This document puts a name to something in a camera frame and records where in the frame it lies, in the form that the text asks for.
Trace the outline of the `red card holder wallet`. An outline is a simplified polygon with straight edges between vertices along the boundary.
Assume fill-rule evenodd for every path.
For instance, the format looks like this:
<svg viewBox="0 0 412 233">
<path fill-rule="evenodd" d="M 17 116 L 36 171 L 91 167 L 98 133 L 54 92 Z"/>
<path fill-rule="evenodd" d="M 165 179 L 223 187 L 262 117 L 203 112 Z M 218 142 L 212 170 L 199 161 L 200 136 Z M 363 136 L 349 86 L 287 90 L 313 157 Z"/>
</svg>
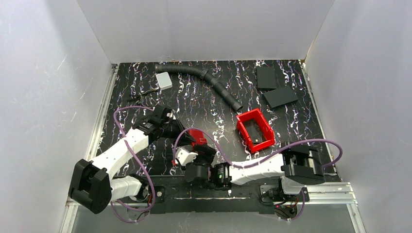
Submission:
<svg viewBox="0 0 412 233">
<path fill-rule="evenodd" d="M 191 129 L 188 130 L 190 136 L 192 136 L 195 141 L 191 142 L 192 149 L 194 150 L 196 146 L 207 146 L 207 140 L 204 136 L 204 133 L 200 130 Z"/>
</svg>

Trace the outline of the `red plastic tray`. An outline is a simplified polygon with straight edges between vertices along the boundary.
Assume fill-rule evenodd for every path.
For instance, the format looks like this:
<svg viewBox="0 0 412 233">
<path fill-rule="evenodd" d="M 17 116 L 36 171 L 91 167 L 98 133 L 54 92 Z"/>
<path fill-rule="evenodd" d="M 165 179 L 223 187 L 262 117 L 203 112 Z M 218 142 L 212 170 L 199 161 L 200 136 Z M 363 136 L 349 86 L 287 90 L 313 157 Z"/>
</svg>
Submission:
<svg viewBox="0 0 412 233">
<path fill-rule="evenodd" d="M 274 131 L 260 109 L 256 108 L 239 114 L 236 119 L 236 128 L 251 153 L 267 149 L 275 144 Z"/>
</svg>

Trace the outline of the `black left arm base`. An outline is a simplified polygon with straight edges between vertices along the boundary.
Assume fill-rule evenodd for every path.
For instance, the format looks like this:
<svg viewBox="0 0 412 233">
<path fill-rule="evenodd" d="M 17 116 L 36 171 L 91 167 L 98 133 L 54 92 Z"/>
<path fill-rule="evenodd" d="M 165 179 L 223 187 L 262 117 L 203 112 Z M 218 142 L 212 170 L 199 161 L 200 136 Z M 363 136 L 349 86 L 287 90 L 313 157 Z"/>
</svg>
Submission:
<svg viewBox="0 0 412 233">
<path fill-rule="evenodd" d="M 127 196 L 121 199 L 124 203 L 151 203 L 153 198 L 155 198 L 156 203 L 163 203 L 165 201 L 166 188 L 165 186 L 156 185 L 154 186 L 154 194 L 148 185 L 144 185 L 137 195 Z"/>
</svg>

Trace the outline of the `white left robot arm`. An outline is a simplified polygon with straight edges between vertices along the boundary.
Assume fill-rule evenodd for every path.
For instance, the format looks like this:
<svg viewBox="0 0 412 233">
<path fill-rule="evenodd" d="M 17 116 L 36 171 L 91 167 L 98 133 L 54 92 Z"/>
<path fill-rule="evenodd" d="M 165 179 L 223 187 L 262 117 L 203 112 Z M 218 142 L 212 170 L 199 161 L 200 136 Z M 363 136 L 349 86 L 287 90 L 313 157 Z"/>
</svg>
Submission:
<svg viewBox="0 0 412 233">
<path fill-rule="evenodd" d="M 138 196 L 147 186 L 152 203 L 146 209 L 152 208 L 156 191 L 147 170 L 143 171 L 145 179 L 133 176 L 115 178 L 115 174 L 132 158 L 137 160 L 138 152 L 160 138 L 173 139 L 178 146 L 189 145 L 196 139 L 175 117 L 173 109 L 158 104 L 148 111 L 108 150 L 91 160 L 81 159 L 76 163 L 69 186 L 69 198 L 98 214 L 111 201 Z"/>
</svg>

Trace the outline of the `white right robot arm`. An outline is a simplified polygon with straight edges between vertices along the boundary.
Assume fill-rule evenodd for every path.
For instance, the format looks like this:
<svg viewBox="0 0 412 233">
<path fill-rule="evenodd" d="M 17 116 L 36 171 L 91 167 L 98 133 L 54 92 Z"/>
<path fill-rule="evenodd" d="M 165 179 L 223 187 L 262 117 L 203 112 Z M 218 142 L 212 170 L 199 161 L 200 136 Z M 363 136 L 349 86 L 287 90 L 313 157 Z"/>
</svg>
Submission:
<svg viewBox="0 0 412 233">
<path fill-rule="evenodd" d="M 176 161 L 184 168 L 185 181 L 200 183 L 215 190 L 230 190 L 232 185 L 278 177 L 280 190 L 286 195 L 297 195 L 306 185 L 325 182 L 318 150 L 309 145 L 288 148 L 273 156 L 243 162 L 212 165 L 214 157 L 189 152 L 180 147 Z"/>
</svg>

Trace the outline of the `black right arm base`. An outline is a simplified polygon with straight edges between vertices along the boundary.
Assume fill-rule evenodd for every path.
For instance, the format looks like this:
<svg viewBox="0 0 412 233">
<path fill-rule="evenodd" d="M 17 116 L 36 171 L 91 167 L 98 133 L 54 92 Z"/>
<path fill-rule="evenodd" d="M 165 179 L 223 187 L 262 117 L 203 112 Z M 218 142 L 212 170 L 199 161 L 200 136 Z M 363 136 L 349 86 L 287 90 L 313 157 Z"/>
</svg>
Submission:
<svg viewBox="0 0 412 233">
<path fill-rule="evenodd" d="M 273 207 L 275 215 L 281 220 L 293 220 L 299 216 L 302 209 L 298 204 L 310 201 L 309 192 L 303 187 L 298 194 L 285 194 L 280 185 L 261 185 L 257 199 L 264 206 Z"/>
</svg>

